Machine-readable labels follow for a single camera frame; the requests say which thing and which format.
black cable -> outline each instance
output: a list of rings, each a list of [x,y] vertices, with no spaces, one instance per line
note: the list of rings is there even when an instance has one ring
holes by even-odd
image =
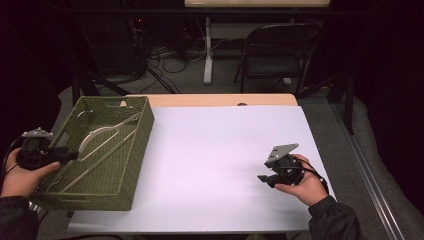
[[[162,61],[162,68],[163,68],[163,70],[165,72],[168,72],[168,73],[180,73],[180,72],[184,71],[186,69],[186,67],[187,67],[187,59],[184,56],[179,56],[179,57],[180,58],[177,58],[177,57],[175,57],[175,58],[164,58],[163,61]],[[180,59],[180,60],[183,60],[184,61],[184,66],[181,69],[176,70],[176,71],[167,70],[166,69],[166,66],[165,66],[165,60],[166,59]]]
[[[171,88],[171,86],[169,86],[168,83],[166,83],[165,81],[163,81],[163,79],[157,74],[155,73],[155,71],[153,71],[152,69],[148,69],[147,71],[149,71],[150,74],[152,74],[153,77],[155,77],[160,84],[162,84],[162,86],[168,90],[168,92],[172,93],[172,94],[176,94],[176,92],[174,91],[174,89]]]
[[[41,224],[44,220],[44,218],[46,218],[47,214],[50,212],[50,210],[46,210],[43,214],[43,216],[41,216],[40,220],[39,220],[39,224]]]
[[[159,68],[157,68],[157,67],[155,67],[155,69],[156,70],[158,70],[159,72],[160,72],[160,78],[162,79],[162,78],[164,78],[164,79],[166,79],[166,80],[168,80],[168,81],[170,81],[171,83],[172,83],[172,85],[174,85],[174,87],[175,87],[175,89],[177,89],[177,92],[178,93],[181,93],[181,91],[180,91],[180,89],[177,87],[177,85],[171,80],[171,79],[169,79],[168,77],[166,77],[165,75],[163,75],[163,72],[162,72],[162,70],[160,70]]]
[[[9,148],[7,149],[4,158],[3,158],[3,164],[2,164],[2,168],[1,168],[1,174],[0,174],[0,194],[3,191],[3,183],[4,183],[4,178],[6,177],[6,166],[7,166],[7,159],[9,158],[9,154],[10,152],[12,152],[12,150],[15,148],[15,145],[18,141],[20,141],[23,137],[19,136],[17,138],[15,138],[15,140],[13,140],[13,142],[9,145]]]
[[[314,167],[312,167],[312,165],[311,165],[309,162],[307,162],[307,161],[305,161],[305,160],[303,160],[303,159],[299,159],[299,158],[296,158],[296,160],[297,160],[297,161],[301,161],[301,162],[303,162],[303,163],[308,164],[308,166],[309,166],[310,168],[312,168],[312,169],[316,172],[315,168],[314,168]]]
[[[311,168],[313,168],[311,166],[311,164],[309,164],[308,162],[306,162],[302,159],[297,159],[297,160],[300,160],[300,161],[308,164]],[[311,170],[309,168],[304,168],[304,167],[280,167],[280,169],[299,169],[299,170],[302,170],[302,171],[310,172],[310,173],[314,174],[320,180],[320,182],[321,182],[322,186],[324,187],[325,191],[327,192],[327,194],[330,194],[327,181],[325,180],[325,178],[323,178],[321,175],[319,175],[319,173],[317,171],[315,171],[315,169]]]
[[[122,84],[125,84],[125,83],[137,81],[138,79],[143,78],[143,76],[145,76],[145,75],[146,75],[146,71],[143,71],[143,72],[140,71],[140,72],[133,73],[132,75],[128,76],[128,78],[121,79],[121,80],[115,80],[115,79],[110,79],[110,78],[106,78],[106,77],[105,77],[105,79],[112,82],[115,85],[122,85]]]
[[[155,83],[157,83],[158,80],[155,80],[152,84],[150,84],[149,86],[143,88],[140,90],[140,93],[143,93],[144,91],[146,91],[147,89],[151,88]]]
[[[290,238],[290,240],[295,240],[299,236],[300,236],[300,233],[296,233],[292,238]]]
[[[17,167],[19,164],[17,163],[17,164],[15,164],[15,166],[13,166],[12,168],[10,168],[9,170],[7,170],[7,172],[4,174],[4,177],[6,177],[6,175],[10,172],[10,171],[12,171],[15,167]]]
[[[157,60],[157,59],[151,59],[151,58],[150,58],[150,60],[158,61],[158,63],[157,63],[157,64],[153,64],[153,63],[151,63],[149,60],[147,60],[147,63],[149,63],[150,65],[152,65],[152,67],[155,67],[155,68],[158,68],[158,67],[159,67],[159,65],[160,65],[160,59],[159,59],[159,60]]]
[[[202,49],[202,45],[199,45],[199,47],[197,48],[197,51],[196,51],[196,54],[194,54],[194,56],[192,56],[192,57],[188,57],[188,56],[184,56],[188,61],[192,61],[192,60],[197,60],[197,56],[201,53],[201,50]]]

sleeve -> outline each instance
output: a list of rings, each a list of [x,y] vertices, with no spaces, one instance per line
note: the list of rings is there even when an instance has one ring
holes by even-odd
[[[365,239],[353,209],[336,202],[332,196],[310,206],[308,210],[312,216],[309,229],[313,239]]]
[[[36,239],[38,227],[38,215],[26,198],[0,198],[0,239]]]

hand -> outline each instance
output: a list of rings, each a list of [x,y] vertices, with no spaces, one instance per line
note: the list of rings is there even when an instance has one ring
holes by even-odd
[[[7,158],[5,173],[10,172],[5,176],[0,197],[29,197],[35,191],[41,179],[60,167],[59,162],[54,162],[34,171],[23,169],[16,162],[18,151],[19,148],[13,150]]]
[[[293,154],[292,156],[309,163],[309,160],[300,154]],[[300,162],[304,168],[313,170],[308,164]],[[305,171],[303,179],[298,185],[291,186],[277,183],[274,188],[297,197],[308,206],[314,205],[328,196],[318,177],[308,171]]]

cable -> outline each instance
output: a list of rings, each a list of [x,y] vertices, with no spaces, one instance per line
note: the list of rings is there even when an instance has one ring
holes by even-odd
[[[151,60],[158,61],[158,63],[157,64],[153,64],[149,60],[147,60],[147,63],[150,64],[150,65],[152,65],[152,67],[158,68],[159,65],[160,65],[160,59],[151,59]]]
[[[204,41],[204,50],[203,50],[203,53],[202,53],[202,55],[200,56],[200,57],[198,57],[197,59],[192,59],[192,60],[190,60],[190,61],[197,61],[197,60],[200,60],[200,59],[202,59],[203,58],[203,56],[205,56],[205,53],[206,53],[206,49],[207,49],[207,46],[206,46],[206,41],[205,41],[205,34],[203,33],[203,29],[202,29],[202,27],[200,26],[200,23],[199,23],[199,20],[196,18],[196,23],[197,23],[197,26],[199,27],[199,30],[200,30],[200,32],[202,33],[202,39],[203,39],[203,41]]]
[[[295,240],[299,236],[300,236],[300,233],[296,233],[292,238],[290,238],[290,240]]]
[[[316,172],[315,168],[314,168],[314,167],[312,167],[312,165],[311,165],[309,162],[307,162],[307,161],[305,161],[305,160],[303,160],[303,159],[298,159],[298,158],[296,158],[296,160],[301,161],[301,162],[303,162],[303,163],[306,163],[306,164],[307,164],[310,168],[312,168],[312,169]]]
[[[106,62],[104,61],[104,56],[102,57],[101,54],[99,53],[98,49],[96,49],[93,44],[91,43],[90,39],[88,39],[87,35],[86,35],[86,31],[85,29],[81,26],[81,23],[78,21],[78,19],[76,18],[72,18],[74,26],[77,28],[77,30],[80,31],[82,38],[85,40],[91,54],[93,55],[93,59],[94,60],[98,60],[98,62],[103,65],[105,67],[105,70],[108,71],[111,75],[114,75],[113,70],[106,64]],[[139,44],[131,42],[131,45],[133,45],[137,50],[141,50],[142,51],[142,40],[143,40],[143,36],[139,37]],[[142,53],[135,51],[135,55],[137,57],[142,57]],[[114,83],[116,85],[120,85],[120,84],[125,84],[125,83],[129,83],[129,82],[133,82],[138,80],[141,76],[144,75],[144,72],[142,71],[137,71],[136,73],[132,74],[129,78],[127,79],[123,79],[123,80],[119,80],[119,81],[114,81]]]
[[[0,174],[0,194],[3,190],[3,183],[4,183],[4,178],[6,177],[6,174],[8,172],[10,172],[10,170],[8,172],[6,172],[6,166],[7,166],[7,159],[9,158],[9,154],[10,152],[12,152],[13,148],[15,148],[15,145],[18,141],[20,141],[23,137],[19,136],[17,138],[15,138],[15,140],[13,140],[13,142],[9,145],[9,148],[7,149],[4,158],[3,158],[3,164],[2,164],[2,168],[1,168],[1,174]]]
[[[165,72],[167,72],[167,73],[180,73],[180,72],[184,71],[184,69],[187,67],[187,59],[185,59],[185,57],[184,57],[184,56],[181,56],[181,58],[180,58],[180,59],[182,59],[182,60],[184,61],[184,66],[182,67],[182,69],[177,70],[177,71],[170,71],[170,70],[167,70],[167,69],[166,69],[166,66],[165,66],[165,60],[166,60],[166,59],[169,59],[169,58],[165,58],[165,59],[163,59],[163,61],[162,61],[162,68],[163,68],[163,70],[164,70]]]
[[[163,75],[163,72],[159,68],[156,68],[156,69],[160,72],[160,78],[161,79],[164,78],[164,79],[170,81],[172,83],[172,85],[174,85],[175,89],[177,89],[177,92],[178,93],[181,93],[180,89],[178,89],[177,85],[171,79],[169,79],[168,77],[166,77],[165,75]]]
[[[140,90],[140,93],[143,93],[144,91],[146,91],[147,89],[149,89],[150,87],[152,87],[155,83],[157,83],[158,82],[158,80],[155,80],[152,84],[150,84],[149,86],[147,86],[147,87],[145,87],[145,88],[143,88],[143,89],[141,89]]]
[[[39,224],[41,224],[44,220],[44,218],[46,218],[47,214],[50,212],[50,210],[46,210],[43,214],[43,216],[41,216],[40,220],[39,220]]]
[[[171,86],[169,86],[168,83],[166,83],[165,81],[163,81],[163,79],[157,74],[155,73],[152,69],[148,69],[147,71],[149,71],[150,74],[153,75],[153,77],[155,77],[160,84],[162,84],[162,86],[168,90],[168,92],[172,93],[172,94],[176,94],[176,92],[174,91],[174,89],[172,89]]]
[[[319,181],[321,182],[321,184],[324,187],[327,194],[329,194],[329,189],[328,189],[327,181],[325,180],[325,178],[323,178],[321,175],[319,175],[319,173],[317,171],[315,171],[315,169],[308,162],[306,162],[302,159],[297,159],[297,160],[308,164],[313,170],[309,169],[309,168],[304,168],[304,167],[280,167],[280,169],[287,169],[287,170],[288,169],[298,169],[298,170],[307,171],[307,172],[314,174],[319,179]]]
[[[195,53],[194,56],[192,56],[192,57],[185,56],[185,58],[188,61],[197,61],[197,60],[200,60],[205,55],[205,52],[204,51],[200,51],[200,49],[201,49],[201,46],[199,45],[199,47],[197,48],[197,51],[185,51],[186,54],[187,53],[191,53],[191,52],[194,52]]]
[[[6,177],[6,175],[10,172],[10,171],[12,171],[15,167],[17,167],[19,164],[17,163],[17,164],[15,164],[15,166],[13,166],[13,167],[11,167],[9,170],[7,170],[7,172],[4,174],[4,177]]]

green wicker basket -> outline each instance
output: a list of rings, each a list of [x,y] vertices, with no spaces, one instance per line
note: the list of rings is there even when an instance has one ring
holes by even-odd
[[[78,151],[84,142],[82,161],[50,174],[30,200],[45,209],[130,210],[153,122],[147,97],[81,97],[52,146]]]

